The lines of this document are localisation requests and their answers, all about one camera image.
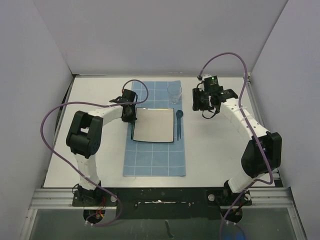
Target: reflective surface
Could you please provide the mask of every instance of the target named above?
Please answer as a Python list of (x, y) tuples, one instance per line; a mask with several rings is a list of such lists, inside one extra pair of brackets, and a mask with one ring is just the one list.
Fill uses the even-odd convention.
[[(108, 210), (101, 223), (115, 216)], [(217, 240), (220, 220), (119, 220), (109, 227), (85, 226), (81, 209), (39, 209), (31, 240)], [(225, 225), (224, 240), (295, 240), (287, 208), (245, 208), (241, 231)]]

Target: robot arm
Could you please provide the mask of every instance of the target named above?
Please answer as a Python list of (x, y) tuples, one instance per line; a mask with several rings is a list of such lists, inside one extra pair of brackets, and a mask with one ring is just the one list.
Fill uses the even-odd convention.
[[(100, 146), (101, 142), (101, 134), (102, 134), (102, 128), (107, 123), (110, 123), (111, 121), (115, 119), (119, 119), (122, 117), (123, 107), (122, 106), (111, 106), (111, 107), (103, 107), (96, 109), (94, 111), (89, 111), (88, 113), (78, 111), (75, 114), (74, 120), (77, 118), (77, 116), (82, 116), (83, 121), (89, 121), (91, 120), (90, 126), (87, 126), (85, 129), (80, 130), (81, 132), (79, 135), (72, 134), (69, 139), (69, 145), (73, 145), (73, 141), (80, 140), (80, 138), (83, 138), (87, 131), (88, 135), (90, 135), (89, 131), (93, 128), (95, 130), (96, 141), (93, 142), (93, 145), (90, 149), (87, 148), (87, 152), (84, 152), (82, 155), (81, 152), (77, 151), (75, 148), (73, 148), (74, 157), (76, 159), (76, 163), (78, 166), (78, 169), (91, 181), (93, 181), (95, 184), (99, 184), (100, 179), (97, 174), (97, 167), (96, 167), (96, 152), (98, 151), (98, 148)], [(87, 190), (94, 190), (96, 186), (85, 180), (83, 177), (80, 177), (79, 185)]]
[[(249, 129), (244, 116), (238, 106), (238, 96), (232, 89), (224, 90), (219, 86), (217, 76), (206, 76), (201, 88), (194, 88), (193, 110), (213, 110), (222, 113), (234, 125), (243, 140), (247, 143), (246, 149), (241, 158), (241, 168), (238, 173), (228, 180), (224, 187), (231, 191), (231, 194), (240, 193), (256, 178), (260, 178), (268, 172), (262, 154), (258, 148), (253, 134)], [(264, 153), (272, 170), (281, 164), (281, 136), (275, 132), (270, 133), (261, 126), (251, 114), (241, 107), (250, 122), (251, 126), (263, 147)]]
[[(109, 105), (133, 103), (136, 98), (135, 92), (124, 89), (122, 96), (111, 100)], [(101, 144), (102, 128), (119, 118), (125, 123), (134, 123), (135, 104), (103, 107), (89, 112), (77, 111), (66, 138), (66, 144), (75, 156), (78, 169), (97, 185), (101, 184), (97, 174), (96, 153)], [(94, 199), (95, 189), (96, 186), (80, 177), (78, 190), (84, 196)]]

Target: blue grid mat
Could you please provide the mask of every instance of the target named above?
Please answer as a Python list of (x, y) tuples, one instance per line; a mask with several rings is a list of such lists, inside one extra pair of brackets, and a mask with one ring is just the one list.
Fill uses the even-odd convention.
[[(149, 90), (148, 100), (137, 104), (138, 108), (174, 109), (174, 140), (169, 143), (133, 141), (131, 124), (128, 124), (123, 176), (175, 176), (186, 175), (184, 123), (181, 119), (181, 139), (177, 141), (177, 110), (182, 110), (182, 100), (177, 104), (168, 101), (167, 88), (170, 84), (181, 85), (180, 81), (146, 81)], [(141, 83), (134, 81), (132, 90), (138, 95), (138, 101), (147, 96)]]

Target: white wall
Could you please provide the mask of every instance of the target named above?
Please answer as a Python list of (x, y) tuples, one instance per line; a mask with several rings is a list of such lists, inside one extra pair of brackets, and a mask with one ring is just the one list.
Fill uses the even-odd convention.
[(319, 10), (319, 0), (289, 0), (252, 72), (266, 126), (282, 136), (281, 178), (310, 240), (320, 236)]
[(40, 123), (72, 76), (32, 0), (0, 1), (0, 32), (0, 239), (16, 240), (49, 163)]
[[(74, 74), (194, 75), (236, 52), (251, 70), (287, 0), (33, 0)], [(224, 56), (207, 72), (243, 75)]]

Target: white table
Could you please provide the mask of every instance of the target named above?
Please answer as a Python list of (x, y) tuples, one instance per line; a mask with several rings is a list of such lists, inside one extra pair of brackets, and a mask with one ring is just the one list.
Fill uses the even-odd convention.
[[(131, 77), (76, 77), (68, 101), (107, 104), (121, 95), (123, 84)], [(247, 143), (234, 126), (222, 115), (213, 119), (202, 118), (200, 111), (193, 111), (192, 89), (199, 83), (195, 77), (134, 77), (142, 81), (181, 81), (184, 123), (186, 176), (123, 176), (128, 124), (116, 119), (102, 131), (101, 146), (96, 154), (97, 173), (103, 187), (222, 187), (241, 167), (241, 157)], [(243, 85), (240, 77), (220, 77), (224, 89), (233, 89), (238, 95)], [(254, 114), (247, 91), (242, 104)], [(68, 105), (66, 107), (54, 149), (77, 166), (66, 145), (66, 137), (76, 111), (91, 111), (96, 107)], [(262, 177), (269, 180), (269, 175)], [(52, 155), (44, 182), (45, 188), (71, 188), (79, 182), (79, 175), (64, 161)], [(267, 186), (257, 182), (255, 187)]]

